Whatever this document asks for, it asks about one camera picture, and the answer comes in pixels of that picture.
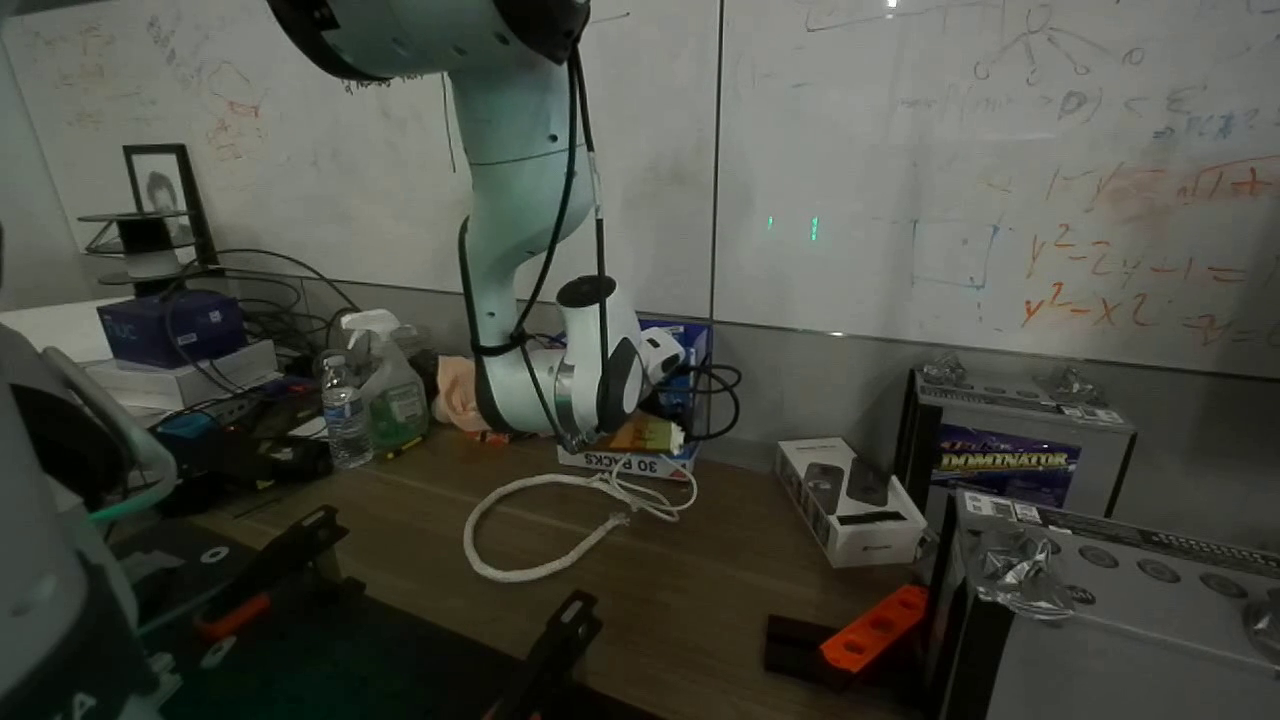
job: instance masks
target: wall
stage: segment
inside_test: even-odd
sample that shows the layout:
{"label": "wall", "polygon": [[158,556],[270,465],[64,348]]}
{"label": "wall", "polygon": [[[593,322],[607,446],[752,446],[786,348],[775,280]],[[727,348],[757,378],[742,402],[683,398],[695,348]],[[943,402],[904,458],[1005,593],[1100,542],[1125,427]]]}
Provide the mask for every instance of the wall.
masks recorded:
{"label": "wall", "polygon": [[5,174],[0,224],[7,243],[0,291],[87,290],[5,50],[0,50],[0,174]]}
{"label": "wall", "polygon": [[[438,352],[466,348],[461,296],[367,284],[350,291],[359,306],[409,318]],[[715,325],[715,361],[742,370],[742,416],[708,458],[769,469],[769,446],[779,436],[852,436],[855,447],[889,465],[904,378],[941,357],[974,373],[1052,378],[1071,370],[1094,380],[1141,427],[1120,522],[1280,552],[1280,383],[1267,380]]]}

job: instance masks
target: framed picture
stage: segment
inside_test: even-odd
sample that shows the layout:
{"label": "framed picture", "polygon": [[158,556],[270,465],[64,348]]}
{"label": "framed picture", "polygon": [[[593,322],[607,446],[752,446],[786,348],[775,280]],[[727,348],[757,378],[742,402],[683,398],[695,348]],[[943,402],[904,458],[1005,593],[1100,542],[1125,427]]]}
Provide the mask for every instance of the framed picture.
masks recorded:
{"label": "framed picture", "polygon": [[217,266],[193,157],[185,146],[124,146],[137,212],[171,215],[174,243],[193,243],[200,266]]}

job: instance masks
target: wooden table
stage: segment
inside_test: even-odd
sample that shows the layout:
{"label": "wooden table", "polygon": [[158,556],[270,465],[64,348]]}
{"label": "wooden table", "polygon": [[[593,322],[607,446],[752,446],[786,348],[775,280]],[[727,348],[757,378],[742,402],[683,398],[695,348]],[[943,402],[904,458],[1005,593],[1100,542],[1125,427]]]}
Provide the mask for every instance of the wooden table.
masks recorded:
{"label": "wooden table", "polygon": [[[446,432],[397,465],[268,491],[200,524],[262,544],[316,504],[336,504],[350,535],[339,569],[410,616],[523,658],[570,587],[598,595],[605,632],[579,679],[657,718],[909,718],[875,690],[812,690],[759,670],[763,616],[843,625],[904,579],[904,569],[831,574],[769,476],[698,469],[698,504],[681,524],[633,522],[564,576],[502,587],[478,579],[461,529],[471,504],[517,476],[548,474],[548,446],[471,447]],[[530,491],[501,504],[478,552],[534,566],[570,550],[616,504]]]}

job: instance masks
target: white cable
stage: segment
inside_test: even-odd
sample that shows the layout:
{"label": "white cable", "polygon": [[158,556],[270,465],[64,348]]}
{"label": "white cable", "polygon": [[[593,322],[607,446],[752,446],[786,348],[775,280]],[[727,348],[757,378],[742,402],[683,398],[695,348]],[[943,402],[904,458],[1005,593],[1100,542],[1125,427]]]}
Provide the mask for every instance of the white cable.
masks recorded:
{"label": "white cable", "polygon": [[[494,579],[494,583],[534,583],[534,579],[543,579],[543,576],[568,574],[568,569],[570,569],[575,562],[582,562],[611,529],[626,524],[635,514],[657,516],[657,522],[663,522],[663,524],[674,524],[674,522],[695,504],[695,491],[698,491],[698,488],[695,488],[695,476],[681,476],[681,482],[689,484],[689,500],[683,500],[683,504],[668,500],[668,496],[657,491],[657,488],[619,482],[616,469],[605,469],[605,474],[594,474],[594,476],[558,476],[558,474],[548,474],[548,476],[513,482],[513,484],[486,491],[486,496],[471,509],[471,516],[466,516],[466,524],[463,524],[463,556],[466,556],[471,574],[482,576],[482,579]],[[593,529],[579,544],[570,544],[558,562],[548,562],[548,566],[530,566],[530,569],[490,569],[490,566],[482,566],[482,556],[478,556],[478,550],[475,550],[475,529],[478,529],[482,514],[490,514],[501,500],[508,500],[508,496],[517,496],[517,491],[553,488],[553,484],[605,491],[605,496],[626,504],[633,516],[626,516],[626,514],[607,514],[607,522],[605,522],[598,529]]]}

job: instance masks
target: orange tool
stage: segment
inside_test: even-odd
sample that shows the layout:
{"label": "orange tool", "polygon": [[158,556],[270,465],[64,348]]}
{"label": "orange tool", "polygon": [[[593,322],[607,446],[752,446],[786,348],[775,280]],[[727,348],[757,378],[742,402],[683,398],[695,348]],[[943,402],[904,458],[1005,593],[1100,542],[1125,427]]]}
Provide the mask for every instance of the orange tool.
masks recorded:
{"label": "orange tool", "polygon": [[882,658],[894,639],[923,625],[929,593],[920,583],[904,583],[882,595],[867,616],[843,625],[836,637],[821,646],[823,661],[836,671],[862,671]]}

